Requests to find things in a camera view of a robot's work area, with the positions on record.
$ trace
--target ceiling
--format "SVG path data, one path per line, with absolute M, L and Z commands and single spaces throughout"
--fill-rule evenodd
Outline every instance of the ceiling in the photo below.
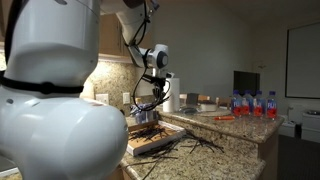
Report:
M 320 0 L 217 0 L 250 24 L 318 17 Z

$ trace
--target tray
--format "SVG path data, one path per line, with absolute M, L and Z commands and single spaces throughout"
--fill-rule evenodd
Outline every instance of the tray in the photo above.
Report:
M 139 139 L 132 139 L 132 135 L 130 135 L 133 132 L 149 128 L 149 127 L 161 127 L 165 129 L 165 133 L 161 133 L 161 135 L 156 135 L 152 137 L 150 140 L 146 138 L 139 138 Z M 133 156 L 137 156 L 143 152 L 146 152 L 152 148 L 164 145 L 172 140 L 179 139 L 183 135 L 186 134 L 186 131 L 184 128 L 166 123 L 164 121 L 151 121 L 144 124 L 139 124 L 135 126 L 131 126 L 129 129 L 129 140 L 128 140 L 128 146 L 127 146 L 127 152 L 130 153 Z

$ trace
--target tile backsplash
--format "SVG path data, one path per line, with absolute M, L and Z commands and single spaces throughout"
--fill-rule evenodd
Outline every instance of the tile backsplash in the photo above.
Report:
M 6 61 L 5 61 L 5 57 L 4 57 L 4 53 L 0 52 L 0 71 L 3 71 L 6 69 Z
M 122 109 L 126 116 L 129 115 L 132 103 L 124 105 L 122 94 L 129 92 L 132 95 L 136 85 L 136 70 L 133 64 L 99 61 L 87 81 L 92 82 L 95 94 L 107 93 L 109 104 Z

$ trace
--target paper towel roll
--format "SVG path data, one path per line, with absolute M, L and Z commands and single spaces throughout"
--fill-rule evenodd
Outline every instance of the paper towel roll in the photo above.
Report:
M 166 82 L 164 86 L 164 92 L 167 92 L 166 97 L 169 97 L 167 101 L 163 103 L 163 111 L 164 112 L 175 112 L 179 111 L 180 108 L 180 79 L 179 78 L 167 78 L 167 81 L 170 83 L 170 89 L 169 83 Z

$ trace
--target cabinet door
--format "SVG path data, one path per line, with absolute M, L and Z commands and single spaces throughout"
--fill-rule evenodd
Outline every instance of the cabinet door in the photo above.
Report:
M 103 15 L 100 17 L 100 53 L 122 55 L 119 31 L 118 20 L 115 15 Z
M 126 42 L 124 41 L 123 37 L 122 37 L 122 27 L 121 27 L 121 23 L 118 22 L 118 27 L 119 27 L 119 37 L 120 37 L 120 51 L 121 51 L 121 55 L 122 56 L 130 56 L 129 50 L 126 46 Z
M 0 1 L 0 41 L 3 42 L 5 38 L 9 10 L 12 0 Z
M 147 34 L 144 36 L 139 47 L 145 48 L 145 49 L 149 49 L 149 48 L 153 49 L 154 48 L 152 28 L 150 28 L 149 31 L 147 32 Z

